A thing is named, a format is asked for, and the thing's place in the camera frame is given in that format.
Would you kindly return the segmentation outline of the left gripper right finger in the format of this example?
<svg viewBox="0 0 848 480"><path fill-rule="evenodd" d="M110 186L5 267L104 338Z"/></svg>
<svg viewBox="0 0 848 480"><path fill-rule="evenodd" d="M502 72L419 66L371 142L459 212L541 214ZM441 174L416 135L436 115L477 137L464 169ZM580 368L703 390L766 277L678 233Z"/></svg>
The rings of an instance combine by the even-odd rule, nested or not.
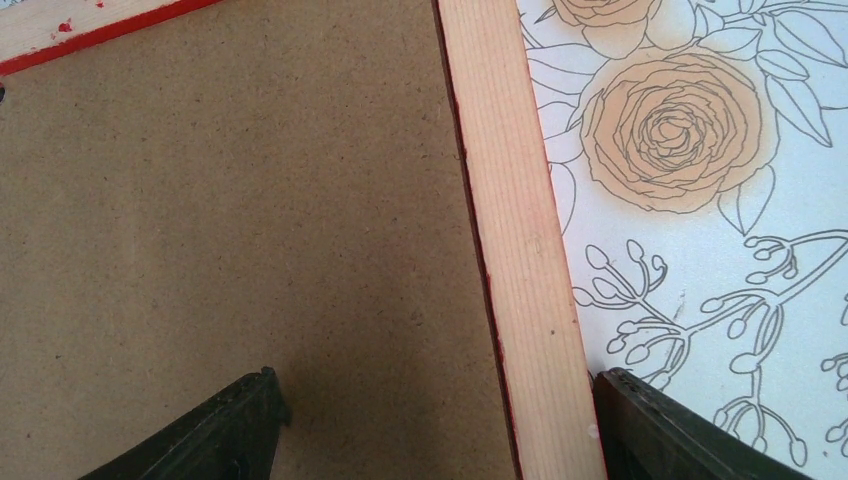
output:
<svg viewBox="0 0 848 480"><path fill-rule="evenodd" d="M592 395L609 479L807 477L622 368L598 373L592 380Z"/></svg>

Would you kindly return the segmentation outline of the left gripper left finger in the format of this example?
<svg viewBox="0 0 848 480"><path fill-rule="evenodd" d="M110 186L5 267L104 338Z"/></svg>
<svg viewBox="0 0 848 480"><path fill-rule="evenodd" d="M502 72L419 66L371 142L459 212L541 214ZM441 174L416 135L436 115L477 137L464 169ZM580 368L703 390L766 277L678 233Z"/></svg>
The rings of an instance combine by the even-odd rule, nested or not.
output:
<svg viewBox="0 0 848 480"><path fill-rule="evenodd" d="M268 479L291 422L270 367L248 373L85 479Z"/></svg>

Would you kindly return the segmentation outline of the floral patterned table mat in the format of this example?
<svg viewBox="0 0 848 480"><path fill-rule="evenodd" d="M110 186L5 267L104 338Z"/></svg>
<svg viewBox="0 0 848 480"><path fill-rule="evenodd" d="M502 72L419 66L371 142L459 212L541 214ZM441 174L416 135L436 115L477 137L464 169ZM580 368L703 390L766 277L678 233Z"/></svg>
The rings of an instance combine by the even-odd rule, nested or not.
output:
<svg viewBox="0 0 848 480"><path fill-rule="evenodd" d="M847 475L847 5L522 1L589 369Z"/></svg>

